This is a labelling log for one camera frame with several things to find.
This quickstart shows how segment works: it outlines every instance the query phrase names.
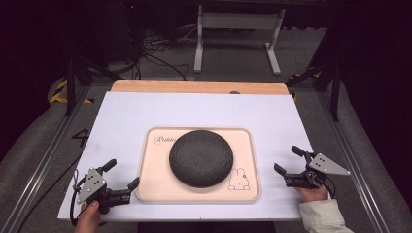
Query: metal frame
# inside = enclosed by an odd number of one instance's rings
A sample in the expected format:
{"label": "metal frame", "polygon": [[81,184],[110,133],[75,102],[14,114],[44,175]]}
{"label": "metal frame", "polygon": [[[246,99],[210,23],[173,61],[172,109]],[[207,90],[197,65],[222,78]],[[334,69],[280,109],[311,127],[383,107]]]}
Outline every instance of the metal frame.
{"label": "metal frame", "polygon": [[279,14],[236,14],[236,13],[204,13],[199,6],[197,17],[197,46],[194,57],[194,73],[202,71],[203,58],[203,28],[238,28],[273,30],[270,43],[265,43],[265,50],[269,57],[270,66],[274,75],[280,75],[278,61],[274,52],[279,31],[285,15],[285,9]]}
{"label": "metal frame", "polygon": [[332,116],[332,113],[328,110],[329,103],[326,94],[324,92],[317,92],[317,95],[324,109],[324,112],[327,114],[327,119],[330,123],[330,126],[332,127],[333,132],[335,133],[335,136],[339,141],[343,153],[343,159],[345,160],[346,165],[351,171],[355,187],[358,190],[360,199],[364,205],[364,208],[366,209],[375,232],[390,232],[378,208],[375,198],[370,191],[369,185],[367,184],[366,179],[361,172],[361,168],[358,165],[356,157],[349,146],[342,128],[340,127],[339,122],[334,120],[334,116]]}
{"label": "metal frame", "polygon": [[[81,86],[80,89],[81,90],[79,91],[78,97],[76,99],[78,103],[81,103],[82,100],[86,98],[86,95],[89,91],[89,86]],[[1,229],[2,233],[17,232],[24,216],[29,211],[30,205],[34,200],[34,197],[36,196],[36,193],[39,190],[40,185],[42,185],[42,182],[45,179],[46,174],[51,168],[52,162],[57,157],[60,146],[63,143],[63,138],[66,132],[68,131],[70,124],[73,121],[73,118],[75,117],[76,113],[78,112],[81,106],[82,105],[79,104],[76,105],[72,110],[71,114],[61,121],[53,139],[51,140],[48,149],[46,150],[45,155],[43,156],[42,160],[37,166],[36,171],[33,173],[33,176],[30,178],[26,188],[22,192],[14,209],[10,213],[10,216],[6,221],[6,224]]]}

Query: metal stand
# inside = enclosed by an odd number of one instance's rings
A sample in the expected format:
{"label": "metal stand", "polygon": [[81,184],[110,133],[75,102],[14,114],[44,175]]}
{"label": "metal stand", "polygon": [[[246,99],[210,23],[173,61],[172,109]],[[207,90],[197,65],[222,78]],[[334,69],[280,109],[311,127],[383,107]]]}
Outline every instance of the metal stand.
{"label": "metal stand", "polygon": [[267,56],[274,75],[280,75],[278,61],[273,49],[278,39],[285,10],[280,10],[279,14],[232,14],[232,13],[203,13],[202,6],[199,6],[197,18],[197,46],[194,58],[194,73],[202,70],[203,58],[203,28],[238,28],[238,29],[261,29],[273,30],[273,37],[270,43],[265,43]]}
{"label": "metal stand", "polygon": [[91,85],[93,79],[88,73],[86,67],[91,67],[94,70],[100,72],[101,74],[109,77],[113,81],[122,80],[122,77],[114,74],[106,68],[98,66],[88,60],[87,58],[77,56],[75,58],[69,58],[67,61],[67,110],[65,116],[69,116],[72,113],[72,110],[76,106],[76,77],[80,81],[81,85]]}
{"label": "metal stand", "polygon": [[339,71],[339,63],[326,63],[320,65],[319,67],[312,68],[300,76],[294,76],[294,79],[288,80],[285,82],[287,87],[292,87],[295,84],[298,84],[316,74],[322,72],[319,75],[318,80],[313,84],[315,91],[325,91],[327,86],[333,81],[332,93],[330,97],[330,112],[332,113],[333,119],[339,121],[337,117],[337,105],[339,99],[339,87],[340,87],[340,78],[341,73]]}

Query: sleeve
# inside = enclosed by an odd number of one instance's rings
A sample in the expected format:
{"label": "sleeve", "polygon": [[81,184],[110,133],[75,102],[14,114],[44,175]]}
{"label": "sleeve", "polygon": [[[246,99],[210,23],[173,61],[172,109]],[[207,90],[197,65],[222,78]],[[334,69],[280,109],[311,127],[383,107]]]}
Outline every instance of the sleeve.
{"label": "sleeve", "polygon": [[303,225],[310,233],[349,233],[336,200],[313,201],[299,204]]}

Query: white table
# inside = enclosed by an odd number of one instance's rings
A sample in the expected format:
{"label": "white table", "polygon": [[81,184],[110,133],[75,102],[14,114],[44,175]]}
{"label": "white table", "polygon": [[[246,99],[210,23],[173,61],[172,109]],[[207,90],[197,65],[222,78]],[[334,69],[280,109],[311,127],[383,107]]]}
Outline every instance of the white table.
{"label": "white table", "polygon": [[[202,86],[201,83],[188,85]],[[165,82],[139,84],[160,84],[164,88]],[[118,164],[103,177],[109,188],[125,189],[139,173],[147,132],[159,126],[249,130],[255,148],[260,197],[252,203],[153,204],[139,200],[133,192],[129,205],[112,208],[102,217],[103,220],[300,219],[297,207],[301,202],[300,196],[293,188],[286,187],[283,178],[273,170],[276,162],[290,173],[302,172],[305,161],[291,152],[291,146],[312,150],[290,95],[108,92],[79,162],[80,174],[115,158]],[[58,218],[69,219],[72,194],[73,190],[69,188]],[[76,206],[75,215],[79,210],[80,206]]]}

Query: tabletop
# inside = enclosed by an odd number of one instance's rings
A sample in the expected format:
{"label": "tabletop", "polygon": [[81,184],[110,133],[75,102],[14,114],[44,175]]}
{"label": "tabletop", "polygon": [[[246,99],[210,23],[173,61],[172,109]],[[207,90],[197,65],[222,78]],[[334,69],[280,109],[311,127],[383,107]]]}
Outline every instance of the tabletop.
{"label": "tabletop", "polygon": [[[231,91],[241,94],[228,94]],[[257,166],[258,198],[247,202],[156,203],[141,200],[133,192],[130,204],[111,208],[103,220],[301,218],[301,197],[286,187],[283,177],[273,169],[278,163],[288,172],[300,173],[305,161],[291,152],[291,146],[312,150],[292,96],[282,83],[116,81],[103,100],[77,167],[79,173],[115,158],[118,164],[104,178],[108,188],[125,189],[139,176],[149,132],[157,127],[247,130]],[[72,195],[69,188],[58,218],[69,219]]]}

